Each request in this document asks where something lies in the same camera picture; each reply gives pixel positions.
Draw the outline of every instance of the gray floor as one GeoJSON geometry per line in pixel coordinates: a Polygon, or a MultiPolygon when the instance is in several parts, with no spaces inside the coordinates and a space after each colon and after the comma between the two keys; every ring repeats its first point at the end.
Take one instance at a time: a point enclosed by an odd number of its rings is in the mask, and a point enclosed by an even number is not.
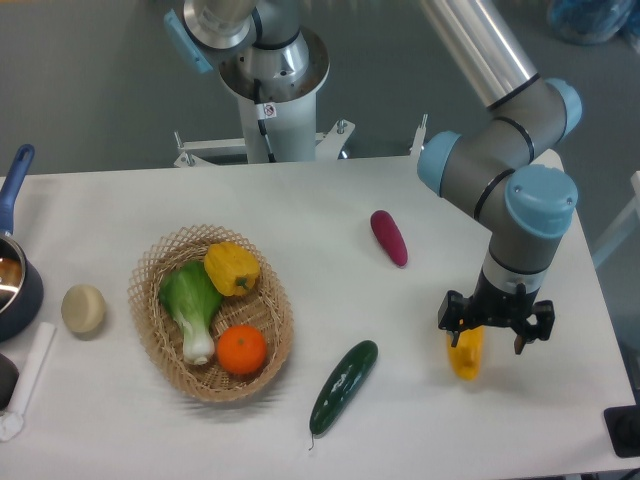
{"type": "MultiPolygon", "coordinates": [[[[182,139],[241,136],[234,100],[214,75],[191,73],[164,34],[168,0],[57,0],[0,6],[0,175],[16,148],[37,149],[31,173],[170,168],[182,139]]],[[[575,86],[577,130],[557,151],[580,190],[590,245],[632,197],[640,170],[640,55],[620,38],[557,40],[543,0],[499,10],[545,77],[575,86]]],[[[356,124],[353,156],[405,154],[422,114],[429,134],[473,133],[488,115],[416,0],[301,1],[304,24],[331,56],[318,129],[356,124]]],[[[640,232],[598,272],[618,338],[640,350],[640,232]]]]}

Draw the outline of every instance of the saucepan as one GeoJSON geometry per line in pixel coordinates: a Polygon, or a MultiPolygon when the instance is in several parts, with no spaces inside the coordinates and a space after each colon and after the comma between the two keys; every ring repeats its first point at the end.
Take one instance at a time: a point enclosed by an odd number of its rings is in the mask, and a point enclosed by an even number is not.
{"type": "Polygon", "coordinates": [[[44,296],[42,278],[11,238],[13,207],[35,150],[22,145],[0,190],[0,342],[20,333],[35,318],[44,296]]]}

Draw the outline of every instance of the plastic toy vegetable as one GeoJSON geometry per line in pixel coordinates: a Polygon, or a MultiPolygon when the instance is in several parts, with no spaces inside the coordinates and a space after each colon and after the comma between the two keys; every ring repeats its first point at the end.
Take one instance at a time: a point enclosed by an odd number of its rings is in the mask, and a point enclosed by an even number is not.
{"type": "Polygon", "coordinates": [[[260,264],[245,248],[233,242],[214,243],[204,267],[216,289],[225,297],[246,295],[260,276],[260,264]]]}
{"type": "Polygon", "coordinates": [[[371,230],[391,261],[398,267],[404,267],[409,260],[407,246],[391,214],[384,210],[373,212],[371,230]]]}
{"type": "Polygon", "coordinates": [[[313,406],[309,419],[312,439],[313,435],[325,433],[338,418],[360,389],[377,358],[378,346],[371,340],[365,340],[340,360],[313,406]]]}
{"type": "Polygon", "coordinates": [[[202,262],[188,262],[167,275],[158,298],[180,327],[184,361],[192,365],[207,363],[215,353],[209,328],[223,296],[211,283],[202,262]]]}
{"type": "Polygon", "coordinates": [[[227,372],[247,375],[257,371],[267,358],[267,342],[250,325],[227,328],[218,340],[218,362],[227,372]]]}
{"type": "Polygon", "coordinates": [[[460,333],[458,345],[455,348],[451,347],[451,339],[447,336],[449,363],[458,377],[463,380],[474,380],[478,376],[483,344],[484,327],[482,326],[460,333]]]}

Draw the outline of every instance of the white table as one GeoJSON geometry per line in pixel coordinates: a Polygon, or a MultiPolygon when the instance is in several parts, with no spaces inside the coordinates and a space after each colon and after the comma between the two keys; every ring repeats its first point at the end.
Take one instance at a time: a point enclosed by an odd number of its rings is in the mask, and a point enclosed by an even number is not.
{"type": "MultiPolygon", "coordinates": [[[[553,152],[544,161],[559,164],[553,152]]],[[[501,479],[640,466],[610,445],[602,412],[633,403],[578,218],[539,299],[551,339],[513,353],[514,333],[488,329],[473,383],[448,364],[436,328],[445,292],[469,295],[489,232],[416,175],[408,158],[30,176],[16,240],[42,274],[34,322],[0,351],[19,368],[36,324],[59,329],[25,430],[0,445],[0,478],[501,479]],[[409,250],[394,267],[369,217],[395,217],[409,250]],[[271,388],[252,401],[201,404],[148,360],[128,307],[138,259],[183,226],[248,237],[292,303],[295,340],[271,388]],[[108,303],[98,338],[60,318],[67,289],[91,283],[108,303]],[[308,451],[315,398],[342,355],[378,343],[370,378],[308,451]]]]}

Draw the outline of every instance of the metal bracket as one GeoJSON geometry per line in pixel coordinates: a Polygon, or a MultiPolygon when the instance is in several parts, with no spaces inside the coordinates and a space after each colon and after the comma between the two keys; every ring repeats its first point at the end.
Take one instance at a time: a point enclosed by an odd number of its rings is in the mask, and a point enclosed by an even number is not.
{"type": "MultiPolygon", "coordinates": [[[[335,161],[347,158],[348,155],[344,146],[355,128],[355,124],[341,119],[335,123],[328,133],[317,133],[316,160],[335,161]]],[[[173,163],[176,167],[211,167],[219,165],[215,162],[216,159],[243,156],[247,153],[244,138],[182,143],[178,132],[174,132],[174,136],[179,155],[173,163]],[[213,160],[206,161],[203,160],[203,157],[213,160]]]]}

